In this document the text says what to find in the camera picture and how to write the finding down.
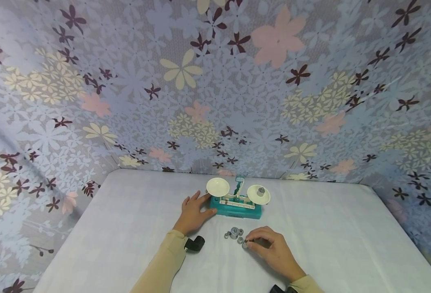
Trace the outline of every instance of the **right hand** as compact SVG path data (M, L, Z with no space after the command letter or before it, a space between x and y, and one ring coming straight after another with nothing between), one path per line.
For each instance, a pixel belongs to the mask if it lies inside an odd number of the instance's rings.
M261 245L254 243L253 240L263 238L271 243L267 249ZM294 282L306 276L305 272L295 261L292 252L282 234L276 233L268 226L256 228L245 238L247 246L250 250L261 256L271 268L288 278L290 282Z

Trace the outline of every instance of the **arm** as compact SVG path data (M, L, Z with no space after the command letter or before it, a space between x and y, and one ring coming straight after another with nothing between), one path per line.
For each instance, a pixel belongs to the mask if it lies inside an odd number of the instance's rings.
M206 194L200 198L200 191L191 198L187 197L181 205L181 216L168 232L154 258L151 260L144 273L130 293L169 293L173 277L181 268L185 259L185 244L188 240L186 235L199 229L210 217L215 215L216 209L201 212L204 201L210 198Z
M323 290L318 286L311 275L306 275L292 282L289 287L294 288L298 293L323 293Z
M262 238L270 242L270 246L264 247L253 240ZM289 246L282 234L276 233L268 226L254 229L245 238L249 249L261 256L268 265L290 281L289 287L298 293L323 293L315 280L305 274L301 266L296 262Z
M181 232L172 230L167 233L154 258L134 285L130 293L170 292L173 277L185 259L185 243Z

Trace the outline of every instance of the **floral wallpaper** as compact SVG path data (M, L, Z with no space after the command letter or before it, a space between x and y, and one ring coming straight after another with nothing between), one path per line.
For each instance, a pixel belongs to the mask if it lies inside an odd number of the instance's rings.
M0 0L0 292L118 168L366 184L431 264L431 1Z

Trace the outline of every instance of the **beige sleeve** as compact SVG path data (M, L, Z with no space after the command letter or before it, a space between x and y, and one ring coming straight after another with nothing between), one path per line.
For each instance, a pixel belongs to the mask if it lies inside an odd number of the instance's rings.
M188 238L179 231L168 232L130 293L169 293L173 277L185 259L187 240Z
M298 293L324 293L315 280L313 280L311 275L306 275L305 277L292 282L289 287L294 288Z

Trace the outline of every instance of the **left hand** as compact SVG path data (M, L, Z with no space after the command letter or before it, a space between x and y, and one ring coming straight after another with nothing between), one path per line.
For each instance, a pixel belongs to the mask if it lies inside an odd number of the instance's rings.
M209 209L201 212L201 206L211 195L207 193L198 198L200 194L201 191L198 190L191 198L185 198L181 205L181 216L176 221L175 226L173 226L174 230L182 232L185 236L189 232L199 229L207 219L217 212L217 209Z

